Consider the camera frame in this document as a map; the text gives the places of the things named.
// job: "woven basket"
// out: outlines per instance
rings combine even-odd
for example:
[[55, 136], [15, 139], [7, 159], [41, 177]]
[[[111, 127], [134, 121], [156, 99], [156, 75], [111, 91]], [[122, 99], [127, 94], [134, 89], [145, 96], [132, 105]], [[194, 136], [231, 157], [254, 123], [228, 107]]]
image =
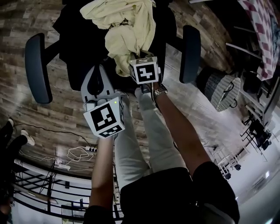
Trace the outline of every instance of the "woven basket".
[[206, 67], [197, 77], [196, 84], [218, 112], [237, 106], [240, 78]]

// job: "light gray pants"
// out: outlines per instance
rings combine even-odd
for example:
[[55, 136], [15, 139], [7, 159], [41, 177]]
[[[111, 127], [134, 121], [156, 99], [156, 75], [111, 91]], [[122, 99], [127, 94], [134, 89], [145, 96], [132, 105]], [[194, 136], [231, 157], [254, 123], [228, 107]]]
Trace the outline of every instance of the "light gray pants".
[[150, 166], [145, 162], [136, 139], [130, 115], [130, 102], [122, 95], [126, 129], [119, 132], [115, 140], [115, 164], [119, 188], [143, 177], [149, 169], [155, 173], [175, 167], [186, 168], [179, 151], [174, 147], [173, 139], [163, 117], [154, 102], [140, 89], [135, 91], [143, 117], [146, 135], [149, 141]]

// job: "person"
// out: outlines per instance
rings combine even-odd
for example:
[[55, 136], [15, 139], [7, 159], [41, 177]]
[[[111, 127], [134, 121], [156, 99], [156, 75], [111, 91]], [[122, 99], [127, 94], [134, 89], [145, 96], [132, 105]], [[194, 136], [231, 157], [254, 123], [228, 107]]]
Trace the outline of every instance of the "person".
[[9, 118], [6, 125], [0, 130], [0, 149], [3, 161], [0, 163], [0, 223], [7, 223], [11, 211], [10, 203], [14, 195], [14, 188], [11, 185], [14, 175], [12, 168], [19, 150], [25, 144], [35, 145], [34, 139], [24, 129], [21, 135], [16, 137], [7, 147], [13, 134], [14, 121]]
[[[215, 223], [239, 221], [235, 194], [210, 160], [188, 119], [159, 83], [152, 98], [135, 90], [149, 141], [149, 165], [133, 129], [127, 95], [122, 95], [125, 130], [115, 139], [115, 166], [122, 223]], [[113, 200], [114, 137], [100, 139], [89, 207], [84, 224], [115, 223]]]

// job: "wristwatch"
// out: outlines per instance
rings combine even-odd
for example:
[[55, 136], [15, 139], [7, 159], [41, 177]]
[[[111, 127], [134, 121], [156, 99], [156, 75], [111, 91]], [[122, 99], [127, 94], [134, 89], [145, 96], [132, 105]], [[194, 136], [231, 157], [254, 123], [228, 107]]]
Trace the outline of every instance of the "wristwatch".
[[166, 94], [168, 93], [167, 89], [165, 88], [165, 86], [163, 84], [161, 84], [159, 86], [159, 88], [154, 90], [154, 99], [156, 99], [156, 97], [161, 93], [166, 93]]

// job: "yellow cloth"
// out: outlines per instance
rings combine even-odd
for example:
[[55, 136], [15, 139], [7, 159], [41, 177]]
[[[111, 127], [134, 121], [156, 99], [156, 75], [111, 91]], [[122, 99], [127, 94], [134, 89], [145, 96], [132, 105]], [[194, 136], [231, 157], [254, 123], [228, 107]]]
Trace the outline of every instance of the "yellow cloth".
[[99, 29], [110, 28], [105, 36], [108, 56], [115, 60], [118, 75], [129, 76], [130, 53], [148, 51], [154, 39], [151, 0], [95, 0], [82, 7], [80, 13]]

